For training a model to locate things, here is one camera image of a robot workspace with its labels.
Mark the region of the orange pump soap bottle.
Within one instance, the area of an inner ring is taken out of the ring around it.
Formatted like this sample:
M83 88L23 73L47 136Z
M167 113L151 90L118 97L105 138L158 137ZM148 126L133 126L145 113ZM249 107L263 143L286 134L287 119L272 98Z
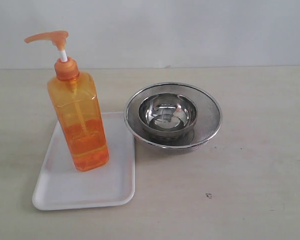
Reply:
M51 41L59 51L55 76L48 81L47 90L74 166L85 172L105 165L110 157L94 79L66 54L68 36L67 31L58 30L24 41Z

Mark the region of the small stainless steel bowl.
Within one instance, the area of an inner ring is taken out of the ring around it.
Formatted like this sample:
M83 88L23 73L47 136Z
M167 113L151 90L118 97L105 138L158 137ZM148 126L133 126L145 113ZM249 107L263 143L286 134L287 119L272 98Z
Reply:
M198 118L198 108L188 97L160 92L145 98L138 108L142 128L162 137L179 137L190 132Z

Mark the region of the steel mesh colander basin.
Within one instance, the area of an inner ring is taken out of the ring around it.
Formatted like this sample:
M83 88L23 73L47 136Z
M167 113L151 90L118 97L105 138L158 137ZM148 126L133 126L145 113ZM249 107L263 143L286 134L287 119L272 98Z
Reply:
M147 97L158 93L175 93L192 100L197 106L197 121L194 128L179 137L159 137L145 131L139 119L139 106ZM136 92L126 103L124 122L132 135L149 149L169 153L192 152L211 140L222 125L222 111L218 102L206 91L181 82L161 82L146 86Z

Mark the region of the white rectangular plastic tray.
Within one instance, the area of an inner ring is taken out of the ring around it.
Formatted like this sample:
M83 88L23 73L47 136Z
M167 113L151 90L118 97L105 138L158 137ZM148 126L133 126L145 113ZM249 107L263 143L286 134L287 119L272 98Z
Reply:
M41 211L120 206L135 193L135 139L123 112L103 112L109 161L89 171L75 168L59 123L55 125L32 195Z

